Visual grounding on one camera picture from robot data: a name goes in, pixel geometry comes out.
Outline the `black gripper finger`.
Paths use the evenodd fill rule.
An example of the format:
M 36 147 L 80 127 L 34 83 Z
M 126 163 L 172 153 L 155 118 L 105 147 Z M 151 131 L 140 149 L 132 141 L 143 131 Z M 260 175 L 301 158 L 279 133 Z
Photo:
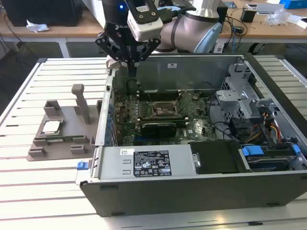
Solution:
M 132 47 L 132 76 L 136 77 L 137 67 L 141 61 L 145 61 L 153 51 L 160 45 L 160 38 L 152 38 L 145 42 L 136 42 Z
M 102 32 L 97 36 L 95 43 L 115 61 L 124 64 L 123 66 L 127 68 L 128 76 L 133 77 L 133 63 L 124 38 L 122 32 Z

